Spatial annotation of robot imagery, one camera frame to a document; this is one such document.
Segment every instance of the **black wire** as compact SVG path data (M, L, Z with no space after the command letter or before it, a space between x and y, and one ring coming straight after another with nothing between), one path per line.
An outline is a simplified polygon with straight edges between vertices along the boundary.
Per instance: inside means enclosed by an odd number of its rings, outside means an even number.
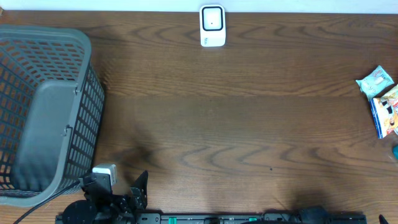
M45 199L43 202L38 203L36 206L34 206L33 208L29 209L29 211L25 212L25 214L23 214L21 217L19 217L17 219L17 221L14 222L14 224L18 224L20 221L22 221L26 216L28 216L30 213L32 213L34 210L40 208L41 206L43 206L45 203L53 200L54 198L58 197L59 195L63 194L64 192L66 192L67 190L70 190L72 188L74 188L75 186L77 186L80 182L76 181L74 183L72 183L71 185L69 185L68 187L65 187L64 189L60 190L59 192L53 194L51 197Z

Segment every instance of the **green connector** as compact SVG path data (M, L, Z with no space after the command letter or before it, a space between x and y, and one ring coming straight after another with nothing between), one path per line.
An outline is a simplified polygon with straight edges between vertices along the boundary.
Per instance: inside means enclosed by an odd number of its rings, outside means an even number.
M169 224L177 224L177 218L169 218Z

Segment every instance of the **brown wooden surface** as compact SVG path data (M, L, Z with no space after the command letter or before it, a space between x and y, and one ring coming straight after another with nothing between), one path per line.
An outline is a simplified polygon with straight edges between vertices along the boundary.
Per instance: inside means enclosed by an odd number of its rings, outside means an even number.
M200 46L197 13L6 11L1 23L82 30L107 85L95 163L115 193L145 169L149 208L263 212L323 205L398 222L398 137L379 140L355 79L398 81L398 16L227 14L227 44ZM26 223L53 223L81 194ZM26 208L0 207L11 223Z

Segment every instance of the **snack package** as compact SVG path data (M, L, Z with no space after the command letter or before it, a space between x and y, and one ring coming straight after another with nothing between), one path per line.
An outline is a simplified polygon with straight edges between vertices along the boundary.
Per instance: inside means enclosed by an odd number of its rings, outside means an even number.
M398 127L398 86L388 91L382 98L370 101L374 124L379 139L386 137Z
M370 75L362 80L356 80L356 83L361 88L361 92L365 93L368 100L375 97L385 87L394 84L392 78L386 71L379 65Z

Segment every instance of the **blue snack bag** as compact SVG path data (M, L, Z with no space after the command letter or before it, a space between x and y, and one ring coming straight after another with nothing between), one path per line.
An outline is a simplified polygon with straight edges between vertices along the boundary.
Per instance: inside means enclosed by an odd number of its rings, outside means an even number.
M366 94L368 100L371 100L383 89L385 89L385 87L394 84L394 81L392 81L392 78L379 65L370 75L364 79L356 80L356 83L361 88L361 92Z

